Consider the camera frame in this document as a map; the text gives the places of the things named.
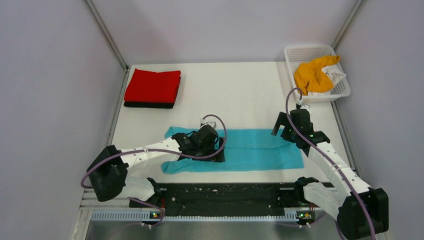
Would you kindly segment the teal t shirt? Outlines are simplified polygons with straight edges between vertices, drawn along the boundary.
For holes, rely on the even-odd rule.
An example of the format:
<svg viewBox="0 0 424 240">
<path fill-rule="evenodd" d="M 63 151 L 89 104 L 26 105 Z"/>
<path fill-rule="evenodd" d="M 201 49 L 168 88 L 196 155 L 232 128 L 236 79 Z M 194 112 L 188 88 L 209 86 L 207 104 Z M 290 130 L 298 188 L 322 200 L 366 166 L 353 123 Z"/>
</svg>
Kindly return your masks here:
<svg viewBox="0 0 424 240">
<path fill-rule="evenodd" d="M 164 174 L 248 172 L 304 168 L 301 151 L 294 143 L 271 135 L 271 129 L 229 129 L 224 162 L 182 159 L 163 163 Z"/>
</svg>

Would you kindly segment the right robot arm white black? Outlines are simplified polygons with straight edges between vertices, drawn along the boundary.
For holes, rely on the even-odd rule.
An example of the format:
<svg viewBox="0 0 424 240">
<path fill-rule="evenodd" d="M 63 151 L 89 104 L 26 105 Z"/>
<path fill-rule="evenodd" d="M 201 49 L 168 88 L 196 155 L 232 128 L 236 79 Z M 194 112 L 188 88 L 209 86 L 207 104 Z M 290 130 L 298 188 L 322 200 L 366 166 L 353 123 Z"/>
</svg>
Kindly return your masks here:
<svg viewBox="0 0 424 240">
<path fill-rule="evenodd" d="M 281 127 L 280 136 L 303 151 L 335 188 L 329 190 L 314 177 L 300 177 L 293 192 L 297 205 L 312 203 L 324 210 L 347 240 L 375 237 L 389 230 L 388 194 L 370 186 L 346 164 L 328 136 L 314 130 L 308 110 L 280 112 L 271 134 L 276 136 Z"/>
</svg>

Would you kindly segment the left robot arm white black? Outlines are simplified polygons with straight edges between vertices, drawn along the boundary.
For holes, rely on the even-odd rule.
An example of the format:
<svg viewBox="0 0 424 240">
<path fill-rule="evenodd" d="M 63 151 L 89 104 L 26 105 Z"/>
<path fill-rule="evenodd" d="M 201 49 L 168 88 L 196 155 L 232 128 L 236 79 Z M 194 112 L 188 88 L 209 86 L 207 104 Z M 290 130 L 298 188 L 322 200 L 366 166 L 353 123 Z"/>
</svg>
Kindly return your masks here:
<svg viewBox="0 0 424 240">
<path fill-rule="evenodd" d="M 106 146 L 86 170 L 96 199 L 135 198 L 147 206 L 160 202 L 160 190 L 148 170 L 152 166 L 185 159 L 224 162 L 226 137 L 209 124 L 189 133 L 178 132 L 164 140 L 138 148 Z"/>
</svg>

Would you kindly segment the orange t shirt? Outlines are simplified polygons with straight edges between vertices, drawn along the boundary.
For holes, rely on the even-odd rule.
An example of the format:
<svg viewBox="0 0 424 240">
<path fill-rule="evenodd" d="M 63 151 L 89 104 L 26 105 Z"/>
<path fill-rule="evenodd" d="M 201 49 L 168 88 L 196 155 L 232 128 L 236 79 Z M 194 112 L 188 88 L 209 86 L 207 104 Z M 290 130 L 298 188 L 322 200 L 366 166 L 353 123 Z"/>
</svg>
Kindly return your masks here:
<svg viewBox="0 0 424 240">
<path fill-rule="evenodd" d="M 305 96 L 309 92 L 324 93 L 334 88 L 331 80 L 322 72 L 326 66 L 336 65 L 341 57 L 325 55 L 310 62 L 301 63 L 294 73 L 296 87 Z"/>
</svg>

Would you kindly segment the white t shirt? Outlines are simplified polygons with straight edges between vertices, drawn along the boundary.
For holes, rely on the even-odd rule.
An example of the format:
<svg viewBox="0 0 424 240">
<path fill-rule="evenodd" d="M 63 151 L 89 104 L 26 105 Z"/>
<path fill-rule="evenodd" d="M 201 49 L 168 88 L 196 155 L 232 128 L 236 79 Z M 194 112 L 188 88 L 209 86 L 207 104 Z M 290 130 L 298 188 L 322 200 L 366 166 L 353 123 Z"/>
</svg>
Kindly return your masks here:
<svg viewBox="0 0 424 240">
<path fill-rule="evenodd" d="M 347 76 L 337 64 L 325 66 L 321 71 L 331 80 L 334 87 Z"/>
</svg>

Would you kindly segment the white plastic basket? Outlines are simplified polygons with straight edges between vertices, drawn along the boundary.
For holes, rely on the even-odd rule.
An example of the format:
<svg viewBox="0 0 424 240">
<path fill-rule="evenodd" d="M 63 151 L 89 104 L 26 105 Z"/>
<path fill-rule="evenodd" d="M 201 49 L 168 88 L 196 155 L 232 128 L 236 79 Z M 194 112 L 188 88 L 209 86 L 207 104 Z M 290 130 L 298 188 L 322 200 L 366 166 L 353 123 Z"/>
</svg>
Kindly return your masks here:
<svg viewBox="0 0 424 240">
<path fill-rule="evenodd" d="M 340 64 L 341 57 L 329 45 L 288 46 L 284 56 L 297 98 L 306 103 L 332 102 L 351 94 Z"/>
</svg>

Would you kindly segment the folded red t shirt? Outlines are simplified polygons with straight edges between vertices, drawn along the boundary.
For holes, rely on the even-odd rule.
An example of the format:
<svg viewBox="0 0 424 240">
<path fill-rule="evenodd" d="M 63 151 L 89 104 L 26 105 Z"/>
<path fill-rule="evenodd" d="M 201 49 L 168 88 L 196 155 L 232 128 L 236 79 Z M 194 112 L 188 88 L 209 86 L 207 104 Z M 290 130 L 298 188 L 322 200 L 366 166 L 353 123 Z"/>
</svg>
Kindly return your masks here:
<svg viewBox="0 0 424 240">
<path fill-rule="evenodd" d="M 135 69 L 125 90 L 124 102 L 136 104 L 174 104 L 181 82 L 181 71 Z"/>
</svg>

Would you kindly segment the folded black t shirt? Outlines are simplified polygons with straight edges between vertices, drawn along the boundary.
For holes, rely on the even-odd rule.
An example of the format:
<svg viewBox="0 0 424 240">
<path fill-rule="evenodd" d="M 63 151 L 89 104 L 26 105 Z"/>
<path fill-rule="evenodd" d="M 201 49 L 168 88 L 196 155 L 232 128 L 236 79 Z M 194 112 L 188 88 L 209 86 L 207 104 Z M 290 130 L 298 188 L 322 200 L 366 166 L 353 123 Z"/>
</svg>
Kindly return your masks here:
<svg viewBox="0 0 424 240">
<path fill-rule="evenodd" d="M 131 80 L 124 94 L 124 106 L 129 108 L 172 109 L 181 78 Z"/>
</svg>

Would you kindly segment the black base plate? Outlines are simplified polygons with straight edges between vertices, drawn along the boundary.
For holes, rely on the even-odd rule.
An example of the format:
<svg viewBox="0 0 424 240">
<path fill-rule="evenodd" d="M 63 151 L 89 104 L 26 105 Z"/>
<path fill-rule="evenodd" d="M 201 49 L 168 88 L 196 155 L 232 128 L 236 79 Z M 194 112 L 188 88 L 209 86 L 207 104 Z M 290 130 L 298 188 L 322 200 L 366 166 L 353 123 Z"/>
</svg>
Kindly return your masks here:
<svg viewBox="0 0 424 240">
<path fill-rule="evenodd" d="M 313 220 L 319 208 L 297 199 L 294 183 L 160 183 L 147 200 L 167 217 L 283 217 Z"/>
</svg>

